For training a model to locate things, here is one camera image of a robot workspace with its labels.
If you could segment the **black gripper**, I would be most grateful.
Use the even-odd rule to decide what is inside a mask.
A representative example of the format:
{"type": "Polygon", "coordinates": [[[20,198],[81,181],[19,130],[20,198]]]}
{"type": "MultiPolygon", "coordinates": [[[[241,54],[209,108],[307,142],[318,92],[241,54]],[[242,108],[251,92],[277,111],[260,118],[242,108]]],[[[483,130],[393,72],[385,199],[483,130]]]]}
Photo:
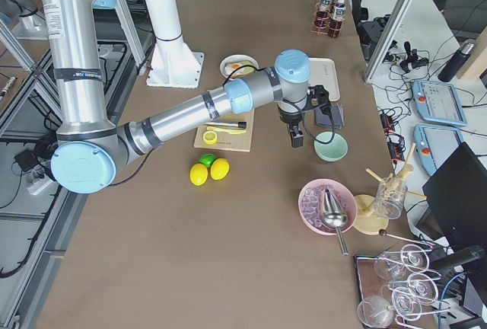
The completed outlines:
{"type": "Polygon", "coordinates": [[[304,134],[299,126],[303,120],[300,108],[290,101],[277,104],[280,120],[288,125],[288,132],[292,148],[300,148],[304,144],[304,134]]]}

